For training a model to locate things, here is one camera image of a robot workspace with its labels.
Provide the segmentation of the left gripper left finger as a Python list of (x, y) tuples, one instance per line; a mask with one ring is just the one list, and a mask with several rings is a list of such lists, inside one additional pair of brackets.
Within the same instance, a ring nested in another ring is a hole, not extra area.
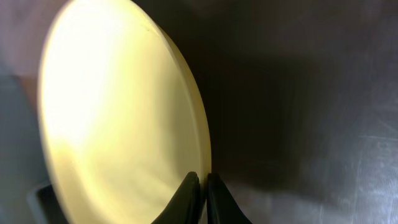
[(162, 213), (152, 224), (198, 224), (201, 188), (196, 172), (189, 172)]

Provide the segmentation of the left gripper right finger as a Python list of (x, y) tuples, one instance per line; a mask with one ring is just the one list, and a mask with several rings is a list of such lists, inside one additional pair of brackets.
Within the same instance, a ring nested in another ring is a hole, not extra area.
[(218, 174), (208, 174), (206, 207), (208, 224), (252, 224)]

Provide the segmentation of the yellow plate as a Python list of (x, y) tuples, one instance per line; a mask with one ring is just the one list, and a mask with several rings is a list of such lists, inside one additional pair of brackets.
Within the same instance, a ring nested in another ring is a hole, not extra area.
[(70, 223), (151, 223), (189, 172), (211, 171), (193, 74), (132, 1), (68, 1), (47, 34), (39, 124)]

